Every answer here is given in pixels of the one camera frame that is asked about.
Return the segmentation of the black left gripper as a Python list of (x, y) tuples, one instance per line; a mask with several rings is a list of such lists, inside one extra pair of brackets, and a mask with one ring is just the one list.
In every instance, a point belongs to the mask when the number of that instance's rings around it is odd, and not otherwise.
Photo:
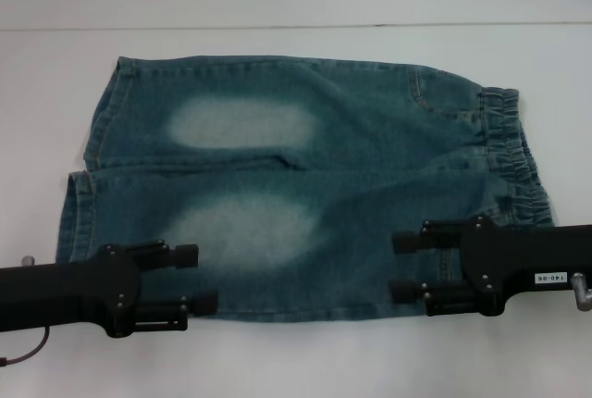
[(217, 312), (217, 291), (140, 303), (140, 271), (197, 267), (199, 247), (163, 240), (107, 248), (71, 264), (1, 270), (1, 330), (92, 323), (112, 338), (133, 331), (185, 331)]

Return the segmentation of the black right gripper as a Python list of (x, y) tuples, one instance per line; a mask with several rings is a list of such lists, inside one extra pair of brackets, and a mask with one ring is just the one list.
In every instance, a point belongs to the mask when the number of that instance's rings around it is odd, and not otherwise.
[[(464, 278), (475, 292), (475, 311), (503, 313), (507, 301), (523, 292), (571, 291), (576, 308), (591, 310), (591, 227), (501, 227), (492, 222), (425, 220), (418, 232), (392, 236), (396, 254), (459, 247)], [(470, 286), (464, 280), (431, 283), (391, 280), (394, 304), (422, 302), (427, 316), (470, 312)]]

